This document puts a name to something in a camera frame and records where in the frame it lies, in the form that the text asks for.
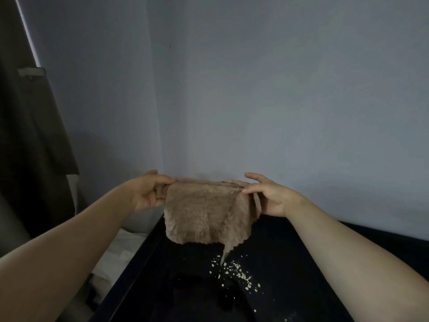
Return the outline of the scattered oat flakes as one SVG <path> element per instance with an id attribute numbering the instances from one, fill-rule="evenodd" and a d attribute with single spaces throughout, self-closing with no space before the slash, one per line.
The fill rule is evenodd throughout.
<path id="1" fill-rule="evenodd" d="M 299 319 L 296 295 L 286 273 L 253 265 L 248 256 L 228 262 L 210 258 L 205 292 L 214 297 L 221 320 L 240 322 L 292 322 Z"/>

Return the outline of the dark brown curtain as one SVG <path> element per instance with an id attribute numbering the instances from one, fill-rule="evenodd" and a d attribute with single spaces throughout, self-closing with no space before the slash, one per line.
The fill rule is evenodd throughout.
<path id="1" fill-rule="evenodd" d="M 0 0 L 0 193 L 31 237 L 76 212 L 68 175 L 78 165 L 47 77 L 18 69 L 41 67 L 17 0 Z"/>

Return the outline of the person's right hand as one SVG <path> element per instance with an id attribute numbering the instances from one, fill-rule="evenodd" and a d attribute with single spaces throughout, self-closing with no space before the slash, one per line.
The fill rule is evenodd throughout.
<path id="1" fill-rule="evenodd" d="M 256 193 L 260 198 L 263 214 L 290 218 L 308 202 L 302 194 L 278 184 L 262 174 L 245 173 L 244 176 L 256 181 L 255 184 L 265 184 L 265 191 Z"/>

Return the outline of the person's left forearm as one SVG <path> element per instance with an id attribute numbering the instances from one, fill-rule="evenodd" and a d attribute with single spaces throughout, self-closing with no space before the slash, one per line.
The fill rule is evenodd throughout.
<path id="1" fill-rule="evenodd" d="M 0 322 L 55 322 L 134 210 L 123 184 L 0 258 Z"/>

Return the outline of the white bedding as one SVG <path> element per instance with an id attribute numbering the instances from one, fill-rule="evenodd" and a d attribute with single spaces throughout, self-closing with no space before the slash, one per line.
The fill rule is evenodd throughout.
<path id="1" fill-rule="evenodd" d="M 100 304 L 105 299 L 146 238 L 146 233 L 119 230 L 92 270 L 90 284 L 96 292 L 94 303 Z"/>

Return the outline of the grey curtain tag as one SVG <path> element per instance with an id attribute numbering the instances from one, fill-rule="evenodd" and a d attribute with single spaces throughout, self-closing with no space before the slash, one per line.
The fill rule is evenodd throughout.
<path id="1" fill-rule="evenodd" d="M 43 67 L 25 67 L 20 68 L 17 71 L 21 77 L 34 78 L 46 76 L 46 71 Z"/>

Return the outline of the beige fluffy cloth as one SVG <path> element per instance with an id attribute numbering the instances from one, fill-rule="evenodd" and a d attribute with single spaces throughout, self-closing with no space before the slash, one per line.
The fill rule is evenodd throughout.
<path id="1" fill-rule="evenodd" d="M 242 190 L 247 182 L 182 178 L 155 188 L 164 200 L 166 236 L 174 243 L 221 243 L 221 263 L 251 235 L 262 213 L 260 196 Z"/>

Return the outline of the person's right forearm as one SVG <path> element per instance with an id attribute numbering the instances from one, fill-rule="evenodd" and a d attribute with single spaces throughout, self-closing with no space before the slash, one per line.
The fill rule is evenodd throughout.
<path id="1" fill-rule="evenodd" d="M 429 322 L 429 282 L 300 194 L 285 215 L 355 322 Z"/>

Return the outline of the person's left hand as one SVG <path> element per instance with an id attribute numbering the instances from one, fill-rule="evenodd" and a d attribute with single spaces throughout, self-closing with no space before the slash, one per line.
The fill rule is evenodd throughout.
<path id="1" fill-rule="evenodd" d="M 157 187 L 153 187 L 150 181 L 150 175 L 160 174 L 157 169 L 152 169 L 129 181 L 129 186 L 132 189 L 132 206 L 135 212 L 164 205 L 165 199 L 157 195 L 157 189 L 169 184 L 162 184 Z"/>

